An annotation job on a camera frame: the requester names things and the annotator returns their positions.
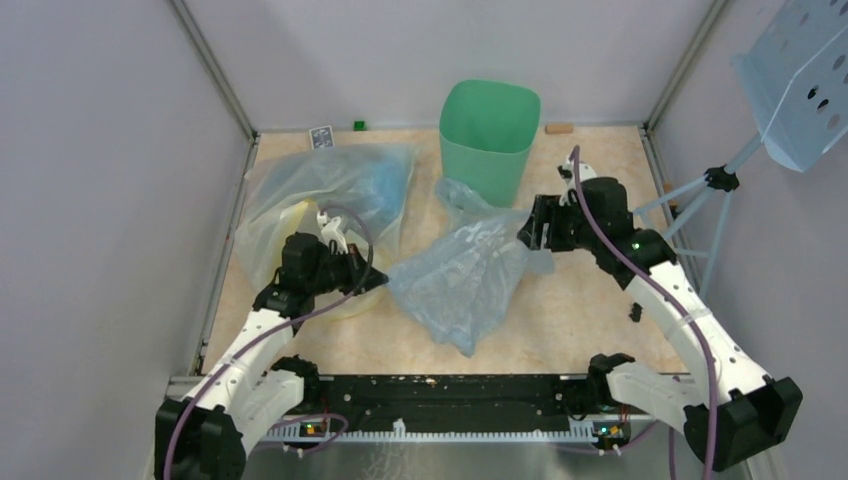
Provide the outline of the light blue plastic bag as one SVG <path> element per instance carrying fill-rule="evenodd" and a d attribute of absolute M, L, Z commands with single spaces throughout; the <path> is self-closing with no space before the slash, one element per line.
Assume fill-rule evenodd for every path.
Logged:
<path fill-rule="evenodd" d="M 428 248 L 389 269 L 388 289 L 434 342 L 471 357 L 504 322 L 522 278 L 550 275 L 555 264 L 550 252 L 532 251 L 518 239 L 528 209 L 492 206 L 449 178 L 439 179 L 434 191 L 448 227 Z"/>

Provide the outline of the clear yellowish plastic bag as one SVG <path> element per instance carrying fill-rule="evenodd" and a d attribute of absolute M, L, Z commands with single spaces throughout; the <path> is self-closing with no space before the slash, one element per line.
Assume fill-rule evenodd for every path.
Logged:
<path fill-rule="evenodd" d="M 316 216 L 332 206 L 347 240 L 362 253 L 375 245 L 375 268 L 400 258 L 401 226 L 419 147 L 408 143 L 322 148 L 265 160 L 248 173 L 234 253 L 253 292 L 272 280 L 284 241 L 296 231 L 320 235 Z"/>

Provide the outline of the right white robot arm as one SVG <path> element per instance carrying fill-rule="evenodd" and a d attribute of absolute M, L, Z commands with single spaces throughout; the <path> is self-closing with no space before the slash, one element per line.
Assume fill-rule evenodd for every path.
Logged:
<path fill-rule="evenodd" d="M 585 250 L 654 320 L 691 383 L 676 382 L 629 354 L 590 360 L 586 397 L 600 412 L 635 407 L 680 432 L 715 472 L 781 444 L 803 394 L 776 379 L 730 337 L 694 292 L 660 233 L 638 228 L 627 191 L 611 177 L 571 180 L 565 194 L 538 195 L 517 235 L 531 250 Z"/>

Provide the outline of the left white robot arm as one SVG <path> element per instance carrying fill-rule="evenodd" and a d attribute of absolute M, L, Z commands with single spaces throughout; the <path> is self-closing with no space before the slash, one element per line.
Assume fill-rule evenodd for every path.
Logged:
<path fill-rule="evenodd" d="M 318 383 L 272 360 L 303 323 L 387 283 L 374 265 L 371 237 L 361 242 L 365 251 L 343 234 L 286 239 L 236 339 L 201 381 L 157 410 L 155 478 L 238 479 L 278 420 L 317 407 Z"/>

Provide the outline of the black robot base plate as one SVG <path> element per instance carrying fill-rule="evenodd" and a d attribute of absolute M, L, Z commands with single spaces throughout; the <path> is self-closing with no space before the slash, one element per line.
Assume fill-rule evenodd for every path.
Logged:
<path fill-rule="evenodd" d="M 335 413 L 352 433 L 564 432 L 598 415 L 622 420 L 631 408 L 602 405 L 583 375 L 336 375 L 307 381 L 291 415 Z"/>

